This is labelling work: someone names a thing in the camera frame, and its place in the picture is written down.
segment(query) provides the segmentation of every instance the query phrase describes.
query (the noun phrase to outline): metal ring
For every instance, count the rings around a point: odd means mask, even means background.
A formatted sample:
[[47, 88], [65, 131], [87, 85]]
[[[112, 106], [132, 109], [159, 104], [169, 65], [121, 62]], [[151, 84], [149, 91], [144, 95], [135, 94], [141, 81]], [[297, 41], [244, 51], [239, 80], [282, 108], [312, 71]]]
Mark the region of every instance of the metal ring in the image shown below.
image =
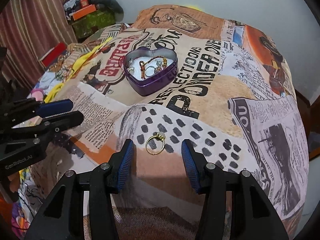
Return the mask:
[[127, 71], [129, 72], [130, 75], [133, 76], [133, 73], [134, 73], [134, 67], [129, 67], [127, 68]]
[[156, 60], [156, 62], [157, 62], [156, 65], [157, 65], [158, 67], [161, 67], [161, 66], [162, 66], [162, 62], [163, 62], [162, 60]]
[[[152, 74], [152, 75], [147, 75], [147, 69], [150, 68], [150, 67], [153, 68], [153, 74]], [[149, 66], [149, 67], [146, 68], [146, 70], [144, 71], [144, 73], [145, 73], [145, 75], [146, 75], [147, 77], [151, 77], [151, 76], [153, 76], [153, 75], [155, 74], [155, 69], [156, 69], [156, 67], [154, 67], [154, 66]]]
[[[148, 143], [149, 143], [149, 141], [151, 141], [152, 139], [158, 139], [158, 140], [162, 141], [162, 148], [161, 148], [161, 150], [160, 150], [159, 152], [157, 152], [157, 153], [152, 153], [152, 152], [150, 152], [150, 151], [148, 150], [148, 147], [147, 147], [147, 146], [148, 146]], [[147, 150], [147, 152], [148, 152], [149, 154], [151, 154], [151, 155], [157, 155], [157, 154], [161, 153], [161, 152], [164, 150], [164, 147], [165, 147], [164, 139], [165, 139], [164, 133], [163, 133], [163, 134], [157, 133], [156, 135], [151, 136], [151, 137], [146, 141], [146, 150]]]

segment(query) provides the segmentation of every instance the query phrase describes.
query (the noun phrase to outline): fabric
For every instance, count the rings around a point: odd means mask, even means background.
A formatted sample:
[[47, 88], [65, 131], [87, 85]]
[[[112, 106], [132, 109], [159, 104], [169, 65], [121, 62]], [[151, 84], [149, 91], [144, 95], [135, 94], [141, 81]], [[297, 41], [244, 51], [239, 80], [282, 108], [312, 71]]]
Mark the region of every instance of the fabric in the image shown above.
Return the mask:
[[12, 208], [11, 224], [15, 235], [19, 239], [23, 239], [30, 226], [30, 221], [34, 218], [44, 198], [30, 176], [28, 168], [20, 171], [20, 185], [19, 200], [13, 204]]
[[[141, 46], [178, 56], [177, 77], [147, 97], [133, 90], [119, 65]], [[153, 6], [65, 83], [55, 100], [65, 98], [84, 121], [57, 136], [48, 157], [30, 168], [44, 195], [67, 170], [94, 169], [130, 138], [136, 146], [131, 174], [112, 195], [119, 236], [194, 239], [204, 196], [191, 188], [181, 156], [181, 142], [190, 139], [208, 162], [229, 172], [250, 171], [293, 238], [306, 197], [307, 140], [289, 66], [262, 31], [186, 7]], [[166, 135], [165, 149], [150, 155], [145, 143], [159, 131]], [[161, 146], [148, 145], [151, 151]], [[227, 194], [226, 240], [231, 217]]]
[[[76, 73], [82, 66], [83, 64], [101, 47], [103, 47], [105, 44], [108, 43], [108, 41], [110, 41], [112, 38], [108, 38], [105, 42], [103, 42], [102, 44], [96, 46], [92, 51], [90, 51], [89, 53], [81, 56], [79, 59], [76, 60], [76, 62], [74, 62], [73, 67], [71, 69], [71, 73], [68, 76], [67, 80], [68, 81], [70, 78], [72, 78], [73, 74]], [[48, 96], [45, 98], [45, 102], [49, 103], [51, 102], [54, 97], [56, 96], [56, 94], [61, 90], [61, 88], [63, 87], [63, 83], [59, 83], [56, 84], [51, 91], [48, 93]]]
[[123, 13], [122, 7], [116, 0], [89, 0], [91, 4], [103, 4], [106, 8], [111, 9], [115, 13]]
[[76, 42], [63, 0], [10, 0], [0, 14], [0, 45], [8, 48], [3, 72], [32, 88], [44, 73], [39, 58], [58, 43]]

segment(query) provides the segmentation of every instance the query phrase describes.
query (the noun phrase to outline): bedspread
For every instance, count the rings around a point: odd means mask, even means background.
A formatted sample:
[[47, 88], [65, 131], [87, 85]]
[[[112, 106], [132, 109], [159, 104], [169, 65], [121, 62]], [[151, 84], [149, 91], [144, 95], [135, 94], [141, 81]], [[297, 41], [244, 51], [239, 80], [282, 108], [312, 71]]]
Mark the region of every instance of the bedspread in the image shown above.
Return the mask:
[[[88, 42], [98, 45], [109, 36], [101, 30]], [[177, 78], [147, 97], [132, 89], [118, 64], [141, 46], [169, 48], [178, 56]], [[55, 100], [65, 98], [84, 121], [57, 135], [47, 158], [30, 167], [36, 193], [28, 197], [22, 184], [23, 212], [31, 212], [25, 206], [45, 198], [67, 170], [92, 170], [130, 138], [136, 145], [131, 174], [112, 196], [120, 239], [194, 239], [204, 196], [193, 191], [185, 173], [181, 142], [188, 138], [223, 170], [249, 170], [293, 238], [307, 190], [307, 140], [288, 64], [263, 32], [182, 6], [153, 6], [65, 83]], [[145, 142], [158, 131], [166, 134], [165, 149], [150, 155]], [[86, 239], [88, 220], [85, 195]], [[225, 239], [230, 224], [227, 195]]]

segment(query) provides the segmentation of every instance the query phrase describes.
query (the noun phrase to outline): striped curtain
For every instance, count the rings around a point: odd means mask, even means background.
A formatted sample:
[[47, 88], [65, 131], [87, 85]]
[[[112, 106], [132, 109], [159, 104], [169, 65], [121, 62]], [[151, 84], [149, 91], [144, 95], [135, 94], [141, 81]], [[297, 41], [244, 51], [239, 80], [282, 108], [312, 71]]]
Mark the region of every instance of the striped curtain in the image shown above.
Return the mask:
[[10, 0], [0, 14], [0, 47], [8, 48], [2, 71], [22, 87], [37, 83], [44, 73], [38, 59], [60, 42], [77, 42], [63, 0]]

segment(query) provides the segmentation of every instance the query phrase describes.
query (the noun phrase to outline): purple heart-shaped tin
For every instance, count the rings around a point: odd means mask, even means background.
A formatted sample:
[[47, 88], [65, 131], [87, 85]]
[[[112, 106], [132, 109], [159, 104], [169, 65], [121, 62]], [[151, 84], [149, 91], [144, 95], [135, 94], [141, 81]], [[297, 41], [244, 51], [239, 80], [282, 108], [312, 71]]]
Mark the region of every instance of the purple heart-shaped tin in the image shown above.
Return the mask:
[[[166, 57], [167, 59], [173, 60], [173, 62], [165, 69], [144, 80], [137, 80], [135, 77], [129, 74], [127, 68], [129, 66], [130, 59], [138, 57], [153, 58], [157, 56]], [[174, 80], [178, 74], [177, 54], [173, 50], [166, 48], [150, 50], [147, 47], [140, 47], [138, 49], [130, 51], [124, 56], [123, 65], [124, 74], [127, 77], [129, 84], [139, 95], [143, 97], [151, 95], [161, 88], [165, 87], [172, 80]]]

